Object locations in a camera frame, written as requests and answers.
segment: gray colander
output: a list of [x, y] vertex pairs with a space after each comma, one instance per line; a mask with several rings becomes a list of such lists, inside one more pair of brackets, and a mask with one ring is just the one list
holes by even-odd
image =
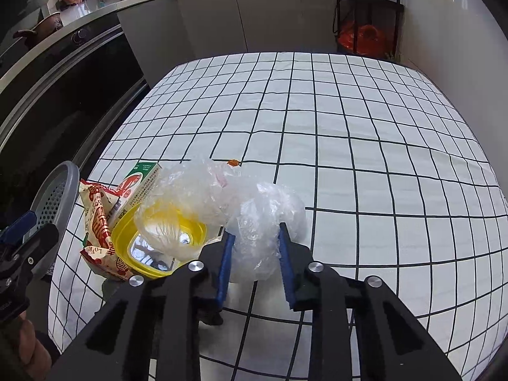
[[42, 278], [48, 271], [52, 272], [60, 243], [62, 243], [76, 201], [78, 187], [78, 166], [66, 160], [60, 163], [44, 180], [32, 202], [30, 210], [35, 212], [37, 216], [37, 224], [26, 233], [23, 242], [26, 242], [37, 229], [45, 224], [54, 224], [60, 234], [58, 243], [32, 269], [34, 279]]

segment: yellow lid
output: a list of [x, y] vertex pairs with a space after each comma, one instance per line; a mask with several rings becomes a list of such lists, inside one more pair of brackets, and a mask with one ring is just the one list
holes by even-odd
[[[169, 265], [169, 271], [162, 271], [139, 261], [132, 254], [133, 245], [135, 243], [142, 243], [147, 248], [147, 251], [152, 250], [151, 252], [160, 254], [160, 252], [146, 245], [145, 241], [139, 235], [138, 228], [134, 223], [134, 214], [138, 210], [138, 207], [139, 204], [130, 209], [111, 232], [111, 240], [115, 246], [116, 254], [127, 266], [148, 278], [156, 279], [171, 275], [173, 271], [180, 266], [180, 262], [176, 259]], [[178, 222], [180, 223], [182, 234], [186, 234], [186, 238], [188, 238], [189, 245], [203, 245], [206, 236], [205, 224], [186, 219], [181, 216], [180, 213], [178, 214]]]

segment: clear plastic bag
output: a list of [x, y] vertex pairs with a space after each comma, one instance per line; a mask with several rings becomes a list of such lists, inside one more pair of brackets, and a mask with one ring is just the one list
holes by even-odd
[[225, 225], [229, 202], [223, 189], [237, 168], [212, 160], [191, 160], [163, 169], [141, 203], [134, 222], [141, 236], [158, 251], [180, 262], [199, 256], [202, 245], [181, 242], [179, 214], [209, 225]]
[[286, 223], [294, 242], [306, 236], [305, 206], [296, 193], [268, 182], [257, 183], [255, 191], [253, 197], [241, 202], [225, 228], [236, 237], [231, 265], [233, 282], [265, 280], [278, 268], [281, 222]]
[[136, 226], [153, 248], [188, 262], [202, 246], [180, 242], [180, 216], [207, 225], [225, 225], [234, 235], [232, 280], [267, 279], [277, 268], [279, 224], [291, 239], [305, 238], [305, 206], [288, 188], [260, 182], [245, 169], [209, 159], [191, 160], [162, 170], [141, 203]]

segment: human hand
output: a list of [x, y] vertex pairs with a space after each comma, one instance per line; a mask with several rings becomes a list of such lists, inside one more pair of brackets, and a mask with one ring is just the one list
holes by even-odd
[[36, 339], [34, 324], [26, 319], [26, 312], [19, 317], [23, 320], [19, 330], [19, 357], [27, 374], [34, 381], [43, 381], [51, 369], [51, 357]]

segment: table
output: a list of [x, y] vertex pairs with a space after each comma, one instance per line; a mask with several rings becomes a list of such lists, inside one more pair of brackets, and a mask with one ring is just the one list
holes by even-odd
[[[506, 201], [468, 126], [433, 83], [368, 58], [248, 53], [171, 70], [115, 134], [90, 178], [117, 185], [139, 159], [238, 159], [295, 189], [313, 256], [347, 277], [378, 275], [463, 375], [502, 342]], [[55, 264], [49, 332], [65, 349], [103, 304], [80, 259], [76, 203]], [[311, 314], [284, 299], [280, 273], [230, 284], [221, 327], [200, 327], [203, 381], [306, 379]], [[359, 379], [356, 333], [352, 364]]]

